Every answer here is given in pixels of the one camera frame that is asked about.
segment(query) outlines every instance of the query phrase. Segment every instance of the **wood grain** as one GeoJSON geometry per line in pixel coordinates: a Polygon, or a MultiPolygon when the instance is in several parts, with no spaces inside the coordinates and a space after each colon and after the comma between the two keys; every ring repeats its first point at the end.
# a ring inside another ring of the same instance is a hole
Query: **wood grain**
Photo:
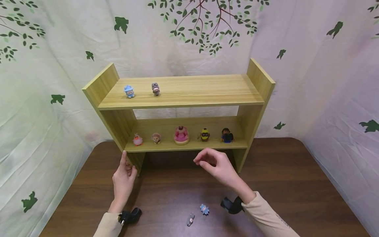
{"type": "MultiPolygon", "coordinates": [[[[231,152],[227,154],[233,162],[231,152]]],[[[244,213],[230,215],[219,205],[236,194],[192,159],[197,151],[150,152],[126,210],[140,207],[126,237],[262,237],[244,213]],[[199,206],[210,207],[209,216],[199,206]],[[186,226],[190,212],[194,224],[186,226]]],[[[113,199],[112,175],[120,160],[114,142],[93,150],[41,237],[92,237],[113,199]]],[[[301,237],[369,236],[304,145],[293,138],[256,138],[240,176],[269,202],[301,237]]]]}
{"type": "Polygon", "coordinates": [[[238,108],[237,117],[240,120],[240,125],[243,127],[247,148],[245,150],[238,149],[234,151],[236,168],[241,172],[247,153],[255,137],[255,133],[259,127],[260,121],[266,110],[268,101],[275,87],[274,80],[253,58],[250,59],[247,75],[251,82],[255,85],[259,94],[264,99],[265,103],[260,106],[243,105],[238,108]]]}
{"type": "MultiPolygon", "coordinates": [[[[116,68],[111,63],[83,87],[82,91],[122,152],[136,121],[133,110],[99,111],[97,109],[100,102],[102,102],[119,79],[120,77],[116,68]]],[[[127,157],[127,160],[130,164],[135,165],[139,171],[141,170],[143,162],[141,155],[139,155],[138,160],[135,157],[132,159],[127,157]]]]}
{"type": "Polygon", "coordinates": [[[98,106],[99,110],[176,108],[222,105],[262,105],[257,89],[246,74],[120,79],[98,106]],[[157,82],[160,96],[151,83],[157,82]],[[127,98],[124,86],[134,88],[127,98]]]}
{"type": "Polygon", "coordinates": [[[206,147],[214,149],[237,149],[246,148],[243,132],[236,116],[227,117],[206,117],[206,118],[169,118],[169,119],[138,119],[133,127],[132,134],[138,133],[143,138],[143,145],[133,144],[134,136],[129,138],[125,150],[128,152],[152,152],[152,151],[188,151],[201,150],[206,147]],[[189,143],[183,146],[174,142],[175,128],[178,126],[187,127],[189,133],[189,143]],[[229,128],[233,133],[235,141],[231,143],[221,142],[221,131],[229,128]],[[197,139],[197,134],[203,128],[207,128],[210,137],[207,142],[197,139]],[[161,135],[161,143],[154,144],[151,140],[153,133],[161,135]]]}

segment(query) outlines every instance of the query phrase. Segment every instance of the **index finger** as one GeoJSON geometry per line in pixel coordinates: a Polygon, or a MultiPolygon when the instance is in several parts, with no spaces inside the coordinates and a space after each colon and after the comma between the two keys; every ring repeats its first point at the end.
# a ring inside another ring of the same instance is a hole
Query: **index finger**
{"type": "Polygon", "coordinates": [[[197,154],[197,156],[195,157],[195,159],[193,159],[193,162],[199,162],[201,160],[201,158],[205,155],[209,155],[209,156],[212,156],[214,157],[216,160],[217,160],[217,155],[219,154],[220,152],[219,151],[216,151],[212,148],[205,148],[203,149],[201,152],[199,152],[197,154]]]}
{"type": "Polygon", "coordinates": [[[126,151],[122,152],[120,166],[126,166],[126,151]]]}

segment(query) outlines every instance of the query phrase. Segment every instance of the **gray donkey figurine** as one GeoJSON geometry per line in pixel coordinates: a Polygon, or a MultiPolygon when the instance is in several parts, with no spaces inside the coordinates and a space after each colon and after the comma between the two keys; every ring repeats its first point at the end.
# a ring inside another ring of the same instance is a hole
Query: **gray donkey figurine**
{"type": "Polygon", "coordinates": [[[159,90],[159,86],[158,86],[158,83],[153,83],[153,84],[151,84],[151,88],[153,89],[153,94],[155,95],[155,96],[158,96],[158,95],[160,95],[160,90],[159,90]]]}

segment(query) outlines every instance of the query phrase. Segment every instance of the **gray toy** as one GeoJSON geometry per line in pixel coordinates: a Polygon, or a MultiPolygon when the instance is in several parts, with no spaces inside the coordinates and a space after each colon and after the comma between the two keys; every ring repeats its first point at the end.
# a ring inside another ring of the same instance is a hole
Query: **gray toy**
{"type": "Polygon", "coordinates": [[[189,218],[187,220],[187,226],[191,226],[192,225],[194,218],[195,218],[195,214],[193,212],[191,212],[191,214],[189,215],[189,218]]]}
{"type": "Polygon", "coordinates": [[[153,93],[154,93],[155,96],[160,95],[161,91],[159,90],[159,86],[158,86],[157,82],[151,84],[151,88],[153,89],[153,93]]]}

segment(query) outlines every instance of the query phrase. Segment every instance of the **beige sleeve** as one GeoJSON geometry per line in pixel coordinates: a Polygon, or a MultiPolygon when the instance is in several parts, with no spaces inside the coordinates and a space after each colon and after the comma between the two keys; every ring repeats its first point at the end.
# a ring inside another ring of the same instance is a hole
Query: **beige sleeve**
{"type": "Polygon", "coordinates": [[[117,237],[122,225],[118,222],[119,213],[105,213],[101,219],[94,237],[117,237]]]}
{"type": "Polygon", "coordinates": [[[249,204],[242,203],[245,214],[253,221],[266,237],[299,237],[299,235],[280,218],[280,216],[263,199],[259,192],[249,204]]]}

